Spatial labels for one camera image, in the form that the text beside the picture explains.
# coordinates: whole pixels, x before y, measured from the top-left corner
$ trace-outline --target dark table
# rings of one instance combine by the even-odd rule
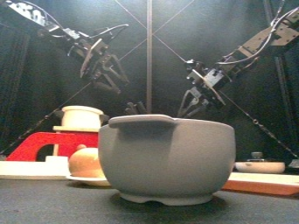
[[[196,206],[136,204],[109,187],[0,179],[0,223],[299,223],[299,196],[215,193]]]

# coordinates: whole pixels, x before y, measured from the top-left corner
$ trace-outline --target red object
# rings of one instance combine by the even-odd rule
[[[57,156],[71,157],[80,144],[99,147],[97,132],[64,131],[63,133],[36,132],[29,135],[5,161],[36,161],[40,148],[47,144],[57,144]]]

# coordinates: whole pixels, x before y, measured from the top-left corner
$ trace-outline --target wooden board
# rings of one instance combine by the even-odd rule
[[[294,195],[299,193],[299,176],[232,172],[221,190]]]

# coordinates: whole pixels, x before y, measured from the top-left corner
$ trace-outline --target white container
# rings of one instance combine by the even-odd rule
[[[99,130],[99,159],[120,197],[168,206],[208,202],[235,162],[235,131],[217,122],[128,115]]]
[[[284,162],[236,162],[239,172],[248,173],[283,173],[286,170]]]
[[[99,129],[103,111],[84,106],[68,106],[61,109],[64,112],[61,126],[69,128]]]

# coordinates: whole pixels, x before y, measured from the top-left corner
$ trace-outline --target black curtain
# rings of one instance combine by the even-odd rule
[[[68,102],[68,105],[103,109],[111,117],[123,116],[127,102],[145,102],[145,1],[44,0],[33,3],[53,15],[65,28],[69,27],[88,35],[92,35],[97,28],[129,25],[109,45],[109,51],[120,58],[129,84],[121,86],[121,94],[111,94],[89,87]],[[295,3],[288,1],[284,10],[291,10],[295,6]],[[265,8],[260,0],[153,1],[152,22],[152,112],[176,116],[183,94],[192,87],[185,79],[187,72],[180,57],[184,60],[200,60],[212,68],[223,55],[231,53],[268,27]],[[87,84],[80,79],[80,63],[67,57],[67,53],[51,43],[33,36],[21,72],[16,106],[11,113],[13,120],[8,122],[11,129],[5,138],[7,143],[11,143]],[[298,46],[284,56],[284,70],[288,75],[286,81],[298,123]],[[256,68],[243,73],[221,91],[299,152],[295,148],[298,142],[290,137],[277,75],[273,57],[264,57]],[[237,160],[248,158],[251,151],[263,151],[265,157],[290,161],[294,158],[291,154],[241,111],[225,102],[225,107],[212,108],[199,113],[193,119],[223,122],[235,128]],[[51,117],[36,131],[52,131],[52,126],[59,124],[60,120]]]
[[[0,20],[0,146],[8,145],[29,37]]]

